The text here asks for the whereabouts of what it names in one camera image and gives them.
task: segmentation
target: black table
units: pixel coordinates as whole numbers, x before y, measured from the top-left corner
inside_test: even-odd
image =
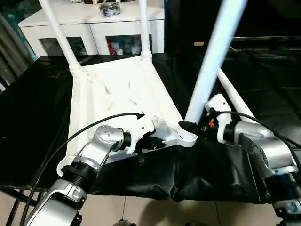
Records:
[[[126,56],[85,56],[82,65]],[[203,56],[154,54],[153,64],[184,117]],[[254,115],[301,144],[300,52],[236,52],[223,71]],[[45,152],[68,136],[72,76],[63,56],[39,58],[0,95],[0,189],[30,189]],[[212,95],[221,92],[217,81]],[[58,178],[61,150],[47,167],[38,190]],[[253,170],[246,152],[199,138],[192,148],[173,146],[145,154],[139,166],[133,157],[105,165],[92,194],[168,199],[272,200]]]

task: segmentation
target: black cable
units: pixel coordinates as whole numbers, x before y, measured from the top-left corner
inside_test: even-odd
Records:
[[[292,154],[292,157],[293,159],[295,160],[296,162],[296,165],[297,165],[297,168],[299,170],[299,172],[301,172],[301,163],[295,153],[295,151],[292,149],[292,147],[290,146],[290,144],[288,143],[287,140],[289,140],[288,138],[285,138],[283,135],[281,135],[280,133],[278,133],[277,131],[275,131],[273,128],[271,128],[270,126],[268,126],[267,124],[265,124],[264,122],[250,116],[250,115],[247,115],[247,114],[243,114],[243,113],[240,113],[240,112],[231,112],[231,111],[224,111],[224,112],[216,112],[217,115],[219,114],[235,114],[235,115],[239,115],[239,116],[243,116],[243,117],[246,117],[248,119],[251,119],[259,124],[261,124],[262,126],[266,127],[267,129],[269,129],[273,134],[274,136],[278,137],[280,140],[283,141],[283,143],[285,143],[287,145],[287,147],[290,149],[290,152]],[[291,143],[293,143],[296,147],[299,147],[300,145],[297,144],[296,142],[290,140]]]
[[[289,143],[291,143],[292,145],[295,145],[297,148],[301,149],[301,145],[300,145],[300,144],[294,142],[293,140],[291,140],[291,139],[289,139],[289,138],[287,138],[287,137],[284,137],[284,138],[287,140],[287,142],[289,142]]]
[[[34,184],[32,186],[32,190],[30,192],[30,195],[29,195],[29,198],[28,198],[28,201],[26,202],[26,205],[25,205],[25,208],[24,208],[24,211],[23,211],[23,214],[22,214],[22,218],[21,218],[21,221],[20,221],[20,226],[23,226],[24,223],[25,223],[25,220],[26,220],[26,215],[27,215],[27,211],[28,211],[28,208],[29,208],[29,205],[30,205],[30,200],[32,199],[32,196],[37,188],[37,185],[38,185],[38,182],[40,180],[40,177],[42,176],[44,170],[46,169],[47,165],[50,163],[50,161],[53,159],[53,157],[58,153],[58,151],[60,151],[66,144],[68,144],[70,141],[72,141],[76,136],[78,136],[80,133],[84,132],[85,130],[99,124],[99,123],[102,123],[104,121],[107,121],[109,119],[113,119],[113,118],[117,118],[117,117],[121,117],[121,116],[129,116],[129,115],[133,115],[133,116],[137,116],[138,119],[142,118],[144,116],[144,114],[139,114],[139,113],[122,113],[122,114],[116,114],[116,115],[112,115],[112,116],[109,116],[107,118],[104,118],[104,119],[101,119],[101,120],[98,120],[96,122],[93,122],[92,124],[82,128],[81,130],[77,131],[75,134],[73,134],[71,137],[69,137],[61,146],[59,146],[53,153],[52,155],[47,158],[47,161],[45,161],[44,164],[41,164],[40,165],[40,168],[38,170],[38,174],[35,178],[35,181],[34,181]]]

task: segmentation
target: white tube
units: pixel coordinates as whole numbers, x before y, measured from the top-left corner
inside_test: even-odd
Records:
[[[63,34],[63,31],[52,11],[52,8],[51,8],[48,0],[39,0],[39,2],[44,10],[44,13],[46,14],[46,16],[50,22],[51,27],[55,31],[57,41],[60,44],[62,51],[69,63],[69,68],[71,68],[71,69],[80,68],[80,64],[77,61],[77,59],[75,58],[75,55],[69,45],[69,42],[67,41],[66,36]]]
[[[247,0],[223,0],[198,74],[185,121],[199,123],[204,104],[208,101],[216,80],[217,71],[228,52],[246,3]]]
[[[142,47],[141,57],[151,58],[146,0],[139,0],[139,10],[140,10],[140,23],[141,23],[141,47]]]
[[[221,68],[218,69],[217,77],[220,80],[222,86],[224,87],[226,93],[228,94],[228,97],[230,98],[232,104],[234,105],[237,112],[247,114],[249,116],[254,117],[253,113],[250,111],[244,100],[241,98],[239,93],[236,91],[232,83],[229,81],[225,73],[221,70]],[[255,123],[255,121],[248,119],[246,117],[240,116],[240,119],[242,121],[247,121],[251,123]]]

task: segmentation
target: floor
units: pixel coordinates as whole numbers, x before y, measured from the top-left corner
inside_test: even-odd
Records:
[[[14,201],[0,193],[0,225],[5,225]],[[19,225],[23,208],[22,203],[13,226]],[[138,226],[184,226],[193,220],[208,226],[275,226],[281,221],[268,204],[189,200],[176,203],[124,196],[90,195],[80,212],[81,226],[111,226],[122,218]]]

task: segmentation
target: white plastic bracket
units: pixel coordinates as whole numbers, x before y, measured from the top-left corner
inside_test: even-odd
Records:
[[[206,104],[205,109],[209,111],[210,108],[213,108],[216,111],[231,111],[229,104],[222,94],[217,94],[211,98]],[[230,114],[220,114],[216,117],[218,120],[218,130],[217,130],[217,141],[221,144],[224,144],[224,132],[225,128],[230,122],[232,122]]]

